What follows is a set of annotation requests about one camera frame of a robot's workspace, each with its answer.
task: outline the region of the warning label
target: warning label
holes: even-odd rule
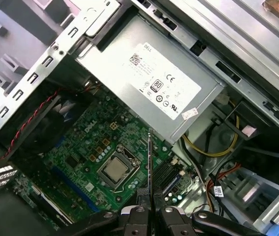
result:
[[[176,119],[201,87],[148,43],[139,44],[123,64],[131,84],[171,119]]]

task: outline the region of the blue ram slot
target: blue ram slot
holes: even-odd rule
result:
[[[94,202],[78,187],[73,183],[58,167],[53,166],[51,171],[58,175],[67,185],[71,187],[71,189],[74,190],[74,192],[77,193],[77,195],[82,198],[90,209],[92,209],[94,212],[100,212],[98,207],[94,204]]]

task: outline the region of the ce mark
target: ce mark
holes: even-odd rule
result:
[[[173,77],[172,75],[167,75],[166,78],[167,80],[170,80],[170,83],[172,83],[172,81],[175,80],[175,77]]]

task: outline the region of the cpu socket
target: cpu socket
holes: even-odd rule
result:
[[[138,163],[115,151],[97,171],[99,177],[114,190],[138,170]]]

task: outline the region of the yellow wire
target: yellow wire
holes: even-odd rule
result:
[[[238,116],[236,116],[236,127],[239,128],[240,127],[240,118]],[[225,156],[226,154],[228,154],[229,152],[231,152],[234,148],[234,146],[236,145],[237,143],[237,140],[238,140],[238,134],[235,133],[234,136],[233,136],[233,140],[230,144],[230,146],[225,150],[225,151],[222,151],[222,152],[217,152],[217,153],[208,153],[208,152],[204,152],[202,151],[201,149],[199,149],[198,147],[196,147],[190,140],[189,138],[184,134],[183,135],[183,138],[184,140],[189,144],[189,146],[191,146],[193,149],[195,149],[196,151],[198,151],[199,153],[202,153],[208,157],[221,157],[221,156]]]

